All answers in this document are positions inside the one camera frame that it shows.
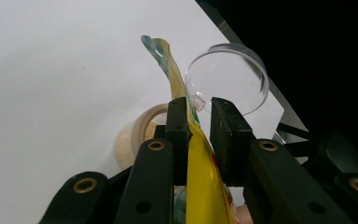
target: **yellow packet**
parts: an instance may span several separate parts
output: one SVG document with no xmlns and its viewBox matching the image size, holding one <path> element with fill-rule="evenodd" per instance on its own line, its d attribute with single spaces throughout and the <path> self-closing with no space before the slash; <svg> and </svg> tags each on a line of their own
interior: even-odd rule
<svg viewBox="0 0 358 224">
<path fill-rule="evenodd" d="M 187 123 L 193 134 L 188 146 L 186 223 L 231 224 L 234 221 L 229 190 L 222 181 L 213 150 L 200 128 L 197 112 L 190 101 L 170 45 L 161 38 L 143 35 L 142 42 L 157 60 L 171 84 L 172 98 L 186 97 Z"/>
</svg>

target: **yellow plastic wrapper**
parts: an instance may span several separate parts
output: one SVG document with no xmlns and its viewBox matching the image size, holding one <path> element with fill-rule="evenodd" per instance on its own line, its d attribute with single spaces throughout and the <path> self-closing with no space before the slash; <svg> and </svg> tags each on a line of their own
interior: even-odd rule
<svg viewBox="0 0 358 224">
<path fill-rule="evenodd" d="M 213 150 L 200 128 L 197 112 L 171 55 L 169 43 L 147 35 L 142 36 L 142 42 L 170 81 L 172 98 L 185 96 L 187 99 L 187 123 L 193 135 L 188 147 L 186 223 L 238 223 L 229 189 L 222 181 Z"/>
</svg>

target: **white table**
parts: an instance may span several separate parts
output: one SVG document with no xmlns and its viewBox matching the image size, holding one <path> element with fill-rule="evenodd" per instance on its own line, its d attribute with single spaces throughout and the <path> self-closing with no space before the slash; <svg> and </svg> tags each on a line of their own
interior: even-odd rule
<svg viewBox="0 0 358 224">
<path fill-rule="evenodd" d="M 121 171 L 120 129 L 171 100 L 141 35 L 167 40 L 182 75 L 227 43 L 193 0 L 0 1 L 0 223 L 37 223 L 73 175 Z M 270 94 L 246 118 L 269 138 L 282 113 Z"/>
</svg>

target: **transparent plastic cup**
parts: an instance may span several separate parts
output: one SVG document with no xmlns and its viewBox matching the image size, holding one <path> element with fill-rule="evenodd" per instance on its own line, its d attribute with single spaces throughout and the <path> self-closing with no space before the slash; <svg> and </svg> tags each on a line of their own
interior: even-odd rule
<svg viewBox="0 0 358 224">
<path fill-rule="evenodd" d="M 269 79 L 260 57 L 238 44 L 218 44 L 201 53 L 186 70 L 185 85 L 198 111 L 212 112 L 212 98 L 232 102 L 245 116 L 269 94 Z"/>
</svg>

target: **white surface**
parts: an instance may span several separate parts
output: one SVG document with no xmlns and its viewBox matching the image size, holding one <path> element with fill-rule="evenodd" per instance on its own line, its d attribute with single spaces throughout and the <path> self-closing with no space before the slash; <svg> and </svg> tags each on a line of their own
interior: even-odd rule
<svg viewBox="0 0 358 224">
<path fill-rule="evenodd" d="M 141 35 L 182 74 L 227 42 L 193 0 L 0 1 L 0 223 L 37 223 L 73 175 L 120 172 L 120 129 L 171 97 Z M 249 122 L 269 135 L 282 112 L 271 94 Z"/>
</svg>

